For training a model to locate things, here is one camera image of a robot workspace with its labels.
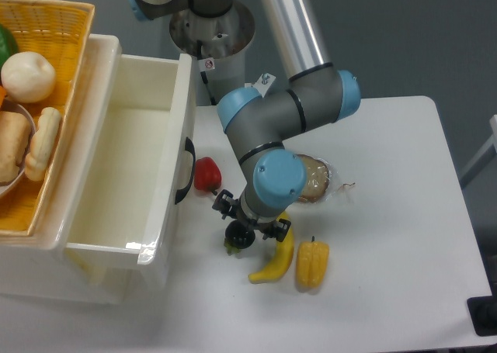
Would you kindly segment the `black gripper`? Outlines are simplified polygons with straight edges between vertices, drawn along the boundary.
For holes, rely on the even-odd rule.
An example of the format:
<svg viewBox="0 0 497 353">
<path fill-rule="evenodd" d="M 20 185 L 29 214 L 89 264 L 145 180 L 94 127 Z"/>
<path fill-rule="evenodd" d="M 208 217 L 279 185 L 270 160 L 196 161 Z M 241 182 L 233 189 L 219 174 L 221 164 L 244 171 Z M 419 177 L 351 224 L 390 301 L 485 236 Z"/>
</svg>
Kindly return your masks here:
<svg viewBox="0 0 497 353">
<path fill-rule="evenodd" d="M 243 201 L 235 199 L 227 189 L 216 195 L 212 209 L 218 211 L 223 220 L 226 217 L 234 219 L 235 224 L 245 231 L 261 232 L 264 240 L 268 238 L 284 240 L 291 227 L 291 222 L 287 219 L 276 220 L 277 216 L 255 215 Z"/>
</svg>

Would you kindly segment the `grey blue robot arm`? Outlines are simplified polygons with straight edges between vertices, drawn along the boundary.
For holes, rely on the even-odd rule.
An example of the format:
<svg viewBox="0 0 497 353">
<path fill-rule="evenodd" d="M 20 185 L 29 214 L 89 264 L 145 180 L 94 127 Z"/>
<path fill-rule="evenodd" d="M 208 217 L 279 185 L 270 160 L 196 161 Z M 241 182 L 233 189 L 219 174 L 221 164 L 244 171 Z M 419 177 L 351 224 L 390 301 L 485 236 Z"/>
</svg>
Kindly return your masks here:
<svg viewBox="0 0 497 353">
<path fill-rule="evenodd" d="M 289 81 L 283 92 L 246 86 L 232 64 L 255 34 L 251 12 L 236 0 L 128 0 L 138 19 L 169 16 L 169 34 L 194 57 L 210 103 L 246 180 L 239 197 L 217 190 L 213 208 L 231 222 L 225 237 L 249 247 L 257 233 L 282 241 L 290 230 L 283 211 L 307 179 L 301 159 L 284 141 L 354 114 L 359 85 L 335 69 L 315 23 L 310 0 L 261 0 Z"/>
</svg>

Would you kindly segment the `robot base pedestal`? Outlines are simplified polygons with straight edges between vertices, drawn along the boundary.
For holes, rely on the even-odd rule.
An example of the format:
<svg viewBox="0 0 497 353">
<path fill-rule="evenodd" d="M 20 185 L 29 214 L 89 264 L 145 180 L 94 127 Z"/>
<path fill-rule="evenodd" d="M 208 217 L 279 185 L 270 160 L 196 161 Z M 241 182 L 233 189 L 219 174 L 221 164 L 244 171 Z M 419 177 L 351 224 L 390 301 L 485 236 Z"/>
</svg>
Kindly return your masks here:
<svg viewBox="0 0 497 353">
<path fill-rule="evenodd" d="M 245 86 L 245 53 L 255 36 L 249 9 L 234 0 L 222 16 L 207 18 L 190 10 L 172 15 L 172 42 L 196 62 L 197 104 L 215 106 L 229 92 Z"/>
</svg>

